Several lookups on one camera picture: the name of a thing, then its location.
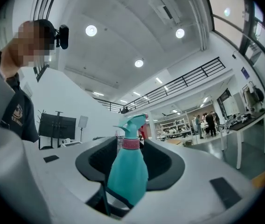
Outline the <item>black mezzanine railing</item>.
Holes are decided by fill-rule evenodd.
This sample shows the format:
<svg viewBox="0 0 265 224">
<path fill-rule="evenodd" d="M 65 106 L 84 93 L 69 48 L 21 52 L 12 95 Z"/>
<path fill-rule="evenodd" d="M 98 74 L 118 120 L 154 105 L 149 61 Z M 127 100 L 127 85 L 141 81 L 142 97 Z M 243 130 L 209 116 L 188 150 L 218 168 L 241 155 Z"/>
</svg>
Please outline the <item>black mezzanine railing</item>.
<svg viewBox="0 0 265 224">
<path fill-rule="evenodd" d="M 219 73 L 220 71 L 223 71 L 224 69 L 226 69 L 226 67 L 220 60 L 220 57 L 216 57 L 209 62 L 191 70 L 190 72 L 166 83 L 165 86 L 156 88 L 126 105 L 121 105 L 99 98 L 96 98 L 95 100 L 111 112 L 118 113 L 122 110 L 133 111 L 151 103 L 156 103 L 157 101 L 169 95 L 173 95 L 186 88 L 189 88 L 200 81 L 207 79 L 212 75 Z"/>
</svg>

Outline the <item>teal pink bottle cap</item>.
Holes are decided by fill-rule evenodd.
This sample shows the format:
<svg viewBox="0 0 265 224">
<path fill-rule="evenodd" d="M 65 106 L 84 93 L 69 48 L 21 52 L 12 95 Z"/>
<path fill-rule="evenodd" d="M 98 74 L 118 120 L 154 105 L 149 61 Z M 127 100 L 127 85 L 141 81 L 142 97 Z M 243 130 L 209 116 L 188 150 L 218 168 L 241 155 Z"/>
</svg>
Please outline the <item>teal pink bottle cap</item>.
<svg viewBox="0 0 265 224">
<path fill-rule="evenodd" d="M 128 150 L 143 149 L 144 144 L 140 141 L 139 136 L 144 140 L 148 139 L 147 124 L 148 114 L 130 116 L 122 120 L 118 128 L 125 132 L 122 148 Z"/>
</svg>

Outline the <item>white light panel on stand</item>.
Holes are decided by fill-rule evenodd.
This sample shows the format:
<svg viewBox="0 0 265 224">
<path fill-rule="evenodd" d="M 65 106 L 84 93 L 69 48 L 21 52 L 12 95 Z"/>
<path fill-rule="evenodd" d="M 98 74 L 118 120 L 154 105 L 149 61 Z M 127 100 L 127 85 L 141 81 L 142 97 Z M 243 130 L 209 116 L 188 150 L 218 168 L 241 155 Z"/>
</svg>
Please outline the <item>white light panel on stand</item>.
<svg viewBox="0 0 265 224">
<path fill-rule="evenodd" d="M 87 122 L 88 122 L 88 117 L 81 115 L 78 123 L 78 127 L 80 128 L 80 141 L 82 141 L 83 130 L 86 128 Z"/>
</svg>

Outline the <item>white ceiling air conditioner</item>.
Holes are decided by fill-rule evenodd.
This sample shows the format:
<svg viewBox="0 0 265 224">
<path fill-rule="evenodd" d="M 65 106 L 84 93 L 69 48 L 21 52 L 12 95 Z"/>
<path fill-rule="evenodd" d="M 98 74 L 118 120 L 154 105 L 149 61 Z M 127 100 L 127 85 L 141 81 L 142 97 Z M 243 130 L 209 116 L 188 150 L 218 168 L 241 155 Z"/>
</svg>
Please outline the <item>white ceiling air conditioner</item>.
<svg viewBox="0 0 265 224">
<path fill-rule="evenodd" d="M 182 14 L 175 0 L 150 0 L 149 5 L 164 24 L 181 22 Z"/>
</svg>

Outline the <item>teal bottle body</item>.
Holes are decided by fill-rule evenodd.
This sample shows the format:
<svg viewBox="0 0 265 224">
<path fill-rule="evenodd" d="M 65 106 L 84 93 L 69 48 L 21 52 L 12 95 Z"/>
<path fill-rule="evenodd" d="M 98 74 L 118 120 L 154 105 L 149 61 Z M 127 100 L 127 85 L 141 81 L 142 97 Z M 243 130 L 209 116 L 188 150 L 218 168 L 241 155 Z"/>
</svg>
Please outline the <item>teal bottle body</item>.
<svg viewBox="0 0 265 224">
<path fill-rule="evenodd" d="M 114 160 L 107 182 L 107 192 L 133 208 L 144 196 L 148 170 L 141 150 L 122 148 Z"/>
</svg>

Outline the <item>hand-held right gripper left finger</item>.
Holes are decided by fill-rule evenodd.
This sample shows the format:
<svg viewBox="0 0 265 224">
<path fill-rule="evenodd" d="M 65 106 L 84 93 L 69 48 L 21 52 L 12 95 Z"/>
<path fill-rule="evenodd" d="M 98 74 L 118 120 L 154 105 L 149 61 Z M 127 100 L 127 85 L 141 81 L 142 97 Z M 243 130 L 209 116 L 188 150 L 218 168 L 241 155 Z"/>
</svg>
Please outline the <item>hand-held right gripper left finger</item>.
<svg viewBox="0 0 265 224">
<path fill-rule="evenodd" d="M 113 139 L 106 137 L 47 150 L 39 150 L 36 143 L 23 142 L 30 170 L 51 221 L 113 221 L 86 204 L 100 190 L 101 184 L 86 179 L 75 165 L 82 152 Z"/>
</svg>

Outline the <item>white framed black table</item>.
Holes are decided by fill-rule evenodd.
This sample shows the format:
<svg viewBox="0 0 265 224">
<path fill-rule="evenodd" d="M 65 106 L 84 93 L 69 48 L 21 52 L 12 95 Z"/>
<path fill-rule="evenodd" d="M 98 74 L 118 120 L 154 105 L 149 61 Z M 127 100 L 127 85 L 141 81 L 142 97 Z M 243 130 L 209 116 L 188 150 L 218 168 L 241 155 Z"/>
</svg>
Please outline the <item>white framed black table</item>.
<svg viewBox="0 0 265 224">
<path fill-rule="evenodd" d="M 265 134 L 265 112 L 255 113 L 251 115 L 250 119 L 247 119 L 244 122 L 240 122 L 238 124 L 229 124 L 228 122 L 224 125 L 220 125 L 220 140 L 221 140 L 221 150 L 225 150 L 225 144 L 223 139 L 223 133 L 226 131 L 230 131 L 231 133 L 236 133 L 237 135 L 237 164 L 236 169 L 239 170 L 241 168 L 242 161 L 242 143 L 243 143 L 243 132 L 251 127 L 253 127 L 258 122 L 263 121 L 264 125 L 264 134 Z"/>
</svg>

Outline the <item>white shelving unit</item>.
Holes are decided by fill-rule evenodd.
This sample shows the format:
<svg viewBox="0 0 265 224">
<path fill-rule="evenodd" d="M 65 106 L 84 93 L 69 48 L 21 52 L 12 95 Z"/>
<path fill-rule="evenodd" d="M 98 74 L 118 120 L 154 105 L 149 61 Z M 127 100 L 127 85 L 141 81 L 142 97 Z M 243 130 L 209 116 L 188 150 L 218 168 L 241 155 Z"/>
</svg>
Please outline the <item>white shelving unit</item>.
<svg viewBox="0 0 265 224">
<path fill-rule="evenodd" d="M 163 117 L 156 123 L 156 138 L 160 140 L 186 138 L 193 134 L 192 126 L 186 112 L 174 113 Z"/>
</svg>

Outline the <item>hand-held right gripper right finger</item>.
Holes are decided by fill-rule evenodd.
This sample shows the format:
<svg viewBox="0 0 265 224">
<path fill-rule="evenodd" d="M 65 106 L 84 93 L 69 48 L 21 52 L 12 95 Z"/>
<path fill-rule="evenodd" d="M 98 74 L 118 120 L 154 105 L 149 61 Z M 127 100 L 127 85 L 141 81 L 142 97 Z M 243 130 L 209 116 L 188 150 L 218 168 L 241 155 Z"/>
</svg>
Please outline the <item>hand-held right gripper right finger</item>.
<svg viewBox="0 0 265 224">
<path fill-rule="evenodd" d="M 215 156 L 196 149 L 156 141 L 183 158 L 182 177 L 165 191 L 147 192 L 122 219 L 125 224 L 230 224 L 253 200 L 253 185 L 233 167 Z M 210 180 L 223 177 L 240 195 L 226 209 Z"/>
</svg>

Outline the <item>coat rack with clothes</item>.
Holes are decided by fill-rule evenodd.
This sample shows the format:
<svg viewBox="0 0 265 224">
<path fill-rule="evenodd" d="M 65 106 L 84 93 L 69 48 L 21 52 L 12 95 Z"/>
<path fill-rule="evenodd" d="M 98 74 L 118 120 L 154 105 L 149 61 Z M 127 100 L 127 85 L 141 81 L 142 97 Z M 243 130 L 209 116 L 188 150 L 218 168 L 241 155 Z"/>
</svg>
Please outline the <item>coat rack with clothes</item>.
<svg viewBox="0 0 265 224">
<path fill-rule="evenodd" d="M 263 109 L 264 94 L 252 81 L 241 89 L 241 96 L 247 112 L 256 113 Z"/>
</svg>

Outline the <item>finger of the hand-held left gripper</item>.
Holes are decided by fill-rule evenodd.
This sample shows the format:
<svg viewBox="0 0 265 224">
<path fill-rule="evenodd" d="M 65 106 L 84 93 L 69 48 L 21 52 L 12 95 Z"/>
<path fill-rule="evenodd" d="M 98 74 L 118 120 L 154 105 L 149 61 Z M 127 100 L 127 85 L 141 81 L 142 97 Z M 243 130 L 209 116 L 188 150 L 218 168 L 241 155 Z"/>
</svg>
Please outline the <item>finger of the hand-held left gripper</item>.
<svg viewBox="0 0 265 224">
<path fill-rule="evenodd" d="M 123 218 L 134 208 L 125 198 L 110 191 L 104 182 L 101 183 L 102 198 L 104 202 L 105 212 L 108 216 L 116 216 Z"/>
</svg>

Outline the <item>person's black shirt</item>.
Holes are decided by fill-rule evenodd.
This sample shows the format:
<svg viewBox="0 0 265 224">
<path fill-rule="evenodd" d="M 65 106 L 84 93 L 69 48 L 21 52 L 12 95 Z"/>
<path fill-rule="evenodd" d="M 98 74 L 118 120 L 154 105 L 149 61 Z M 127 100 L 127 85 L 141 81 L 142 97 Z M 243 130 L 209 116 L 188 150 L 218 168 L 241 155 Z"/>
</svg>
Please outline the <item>person's black shirt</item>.
<svg viewBox="0 0 265 224">
<path fill-rule="evenodd" d="M 6 80 L 15 92 L 0 122 L 0 127 L 17 134 L 22 140 L 37 142 L 39 135 L 35 126 L 34 106 L 30 97 L 20 88 L 19 74 Z"/>
</svg>

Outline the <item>rectangular wooden table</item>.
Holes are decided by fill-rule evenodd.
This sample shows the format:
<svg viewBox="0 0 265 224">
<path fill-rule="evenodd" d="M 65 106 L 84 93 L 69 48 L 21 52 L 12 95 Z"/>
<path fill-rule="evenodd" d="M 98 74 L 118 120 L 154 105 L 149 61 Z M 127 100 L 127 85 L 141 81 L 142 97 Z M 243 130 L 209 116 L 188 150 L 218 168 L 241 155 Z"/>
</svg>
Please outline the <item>rectangular wooden table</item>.
<svg viewBox="0 0 265 224">
<path fill-rule="evenodd" d="M 265 187 L 265 172 L 259 174 L 251 180 L 253 186 L 257 189 Z"/>
</svg>

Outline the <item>black monitor on stand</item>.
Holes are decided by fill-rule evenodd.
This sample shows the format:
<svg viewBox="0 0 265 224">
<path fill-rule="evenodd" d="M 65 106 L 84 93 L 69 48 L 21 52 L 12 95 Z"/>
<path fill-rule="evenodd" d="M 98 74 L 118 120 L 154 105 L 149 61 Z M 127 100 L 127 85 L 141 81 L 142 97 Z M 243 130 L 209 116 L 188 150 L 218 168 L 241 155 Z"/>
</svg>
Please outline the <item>black monitor on stand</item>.
<svg viewBox="0 0 265 224">
<path fill-rule="evenodd" d="M 60 140 L 75 139 L 77 119 L 60 116 L 60 113 L 57 112 L 57 115 L 41 113 L 38 133 L 40 137 L 50 138 L 50 145 L 41 146 L 41 138 L 39 138 L 38 147 L 40 150 L 54 148 L 53 139 L 57 139 L 57 147 L 61 146 Z"/>
</svg>

